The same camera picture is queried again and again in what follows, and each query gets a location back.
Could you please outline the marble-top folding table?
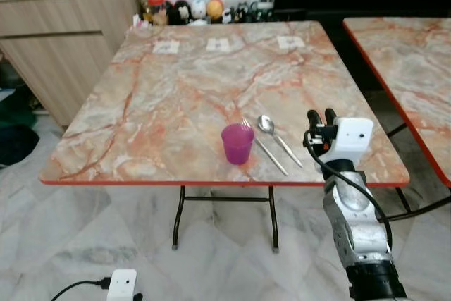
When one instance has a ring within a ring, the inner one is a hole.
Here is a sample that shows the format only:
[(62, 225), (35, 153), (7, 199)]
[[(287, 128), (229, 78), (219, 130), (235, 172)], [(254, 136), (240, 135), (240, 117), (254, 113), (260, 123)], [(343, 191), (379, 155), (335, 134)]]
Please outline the marble-top folding table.
[(346, 18), (342, 26), (362, 53), (440, 181), (451, 186), (450, 18)]
[[(302, 49), (280, 49), (298, 36)], [(208, 39), (230, 40), (228, 53)], [(154, 43), (178, 40), (175, 55)], [(133, 28), (42, 169), (46, 185), (322, 186), (303, 149), (307, 111), (375, 118), (319, 22), (270, 22)], [(259, 133), (289, 173), (260, 149), (241, 166), (228, 163), (221, 131), (268, 115), (293, 147), (300, 168)]]

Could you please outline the silver metal fork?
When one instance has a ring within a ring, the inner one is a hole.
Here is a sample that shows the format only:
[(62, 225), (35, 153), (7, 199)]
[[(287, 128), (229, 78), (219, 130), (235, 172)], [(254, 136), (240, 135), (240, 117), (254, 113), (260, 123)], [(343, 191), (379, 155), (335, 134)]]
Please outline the silver metal fork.
[[(241, 120), (241, 124), (251, 129), (252, 133), (254, 133), (254, 128), (250, 123), (248, 123), (248, 120), (246, 120), (246, 118), (243, 118)], [(274, 165), (277, 166), (277, 168), (279, 168), (281, 172), (283, 172), (283, 175), (288, 176), (289, 173), (287, 172), (287, 170), (284, 169), (284, 166), (281, 165), (281, 163), (279, 162), (279, 160), (277, 160), (277, 158), (273, 155), (273, 153), (271, 153), (270, 150), (268, 150), (268, 147), (264, 146), (264, 143), (262, 143), (261, 140), (258, 140), (257, 137), (255, 136), (253, 140), (255, 144), (257, 144), (257, 146), (261, 147), (262, 151), (267, 155), (267, 157), (271, 160), (271, 162), (273, 162)]]

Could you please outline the black round figurine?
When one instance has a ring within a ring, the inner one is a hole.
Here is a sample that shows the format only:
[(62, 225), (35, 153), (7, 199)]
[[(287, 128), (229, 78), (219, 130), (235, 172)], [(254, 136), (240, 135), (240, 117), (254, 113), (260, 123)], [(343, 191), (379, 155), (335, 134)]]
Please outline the black round figurine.
[(168, 8), (168, 24), (171, 26), (181, 26), (192, 21), (192, 8), (186, 0), (177, 0)]

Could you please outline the light wooden cabinet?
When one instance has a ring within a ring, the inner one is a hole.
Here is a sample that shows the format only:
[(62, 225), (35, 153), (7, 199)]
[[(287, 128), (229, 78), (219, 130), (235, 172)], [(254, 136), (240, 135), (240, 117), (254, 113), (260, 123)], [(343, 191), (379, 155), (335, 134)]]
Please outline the light wooden cabinet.
[(0, 51), (68, 126), (137, 14), (136, 0), (0, 0)]

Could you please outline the red-lidded jar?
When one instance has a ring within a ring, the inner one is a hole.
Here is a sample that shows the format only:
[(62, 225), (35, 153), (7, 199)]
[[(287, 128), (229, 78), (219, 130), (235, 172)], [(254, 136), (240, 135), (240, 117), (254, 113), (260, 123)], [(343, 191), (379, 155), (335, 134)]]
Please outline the red-lidded jar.
[(154, 26), (167, 26), (168, 14), (166, 0), (148, 0), (145, 17)]

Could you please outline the orange round figurine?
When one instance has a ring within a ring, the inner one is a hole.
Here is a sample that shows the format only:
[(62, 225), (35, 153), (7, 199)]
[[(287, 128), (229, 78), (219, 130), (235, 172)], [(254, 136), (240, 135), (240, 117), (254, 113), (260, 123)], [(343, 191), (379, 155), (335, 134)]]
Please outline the orange round figurine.
[(223, 1), (209, 0), (206, 3), (206, 14), (210, 23), (222, 23), (223, 21)]

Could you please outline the white round figurine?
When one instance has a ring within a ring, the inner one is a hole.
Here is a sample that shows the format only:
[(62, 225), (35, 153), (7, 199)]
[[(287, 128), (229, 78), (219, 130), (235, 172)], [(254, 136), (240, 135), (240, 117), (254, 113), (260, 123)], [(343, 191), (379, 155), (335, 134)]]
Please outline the white round figurine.
[(200, 25), (206, 23), (206, 0), (193, 0), (190, 2), (191, 24)]

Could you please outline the dark green bag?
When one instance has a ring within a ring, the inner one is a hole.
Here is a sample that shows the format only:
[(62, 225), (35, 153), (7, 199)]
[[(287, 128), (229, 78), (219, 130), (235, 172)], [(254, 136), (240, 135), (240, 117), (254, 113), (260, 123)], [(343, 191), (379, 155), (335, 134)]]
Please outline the dark green bag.
[(20, 87), (0, 100), (0, 169), (23, 161), (41, 140), (32, 129), (37, 121), (33, 98), (28, 88)]

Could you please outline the silver metal spoon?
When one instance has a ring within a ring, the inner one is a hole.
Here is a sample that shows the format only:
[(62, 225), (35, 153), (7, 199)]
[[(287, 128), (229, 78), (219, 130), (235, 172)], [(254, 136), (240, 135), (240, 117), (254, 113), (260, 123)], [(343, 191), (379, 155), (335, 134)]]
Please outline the silver metal spoon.
[(287, 142), (276, 132), (275, 123), (267, 115), (261, 115), (258, 117), (258, 126), (264, 133), (271, 135), (277, 143), (283, 148), (284, 152), (300, 167), (304, 168), (303, 163), (299, 160), (299, 157), (293, 152)]

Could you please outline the white paper label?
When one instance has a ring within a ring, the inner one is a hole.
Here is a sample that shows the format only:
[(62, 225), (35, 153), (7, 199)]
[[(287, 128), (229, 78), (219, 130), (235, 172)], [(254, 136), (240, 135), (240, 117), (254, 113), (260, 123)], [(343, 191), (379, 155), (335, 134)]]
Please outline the white paper label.
[(230, 40), (225, 39), (225, 37), (222, 37), (222, 39), (208, 39), (206, 41), (206, 50), (228, 53), (231, 51)]
[(279, 36), (277, 43), (280, 49), (302, 49), (306, 46), (305, 41), (298, 36)]
[(180, 49), (180, 41), (178, 40), (160, 40), (155, 41), (152, 53), (158, 55), (175, 55)]

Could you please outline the purple plastic cup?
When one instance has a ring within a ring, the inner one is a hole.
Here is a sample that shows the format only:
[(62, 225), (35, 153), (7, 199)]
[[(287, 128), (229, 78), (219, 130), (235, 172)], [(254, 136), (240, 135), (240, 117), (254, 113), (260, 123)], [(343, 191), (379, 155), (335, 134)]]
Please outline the purple plastic cup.
[(221, 131), (223, 152), (229, 163), (244, 165), (248, 162), (252, 143), (254, 143), (254, 130), (244, 123), (234, 123)]

